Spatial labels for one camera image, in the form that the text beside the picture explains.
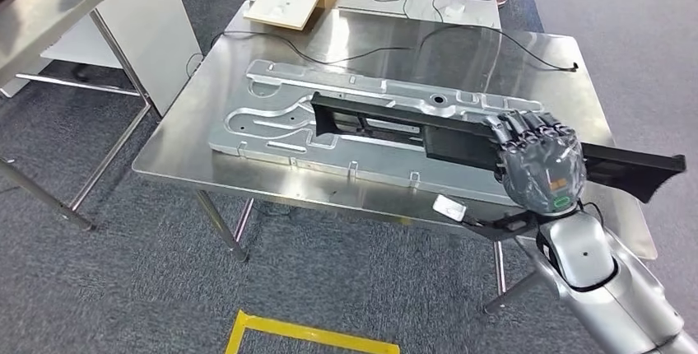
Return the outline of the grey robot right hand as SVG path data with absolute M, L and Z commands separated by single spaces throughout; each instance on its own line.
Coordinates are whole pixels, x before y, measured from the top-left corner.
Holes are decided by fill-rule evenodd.
M 500 182 L 519 206 L 544 216 L 570 212 L 587 178 L 576 131 L 549 112 L 511 110 L 482 123 L 498 145 Z

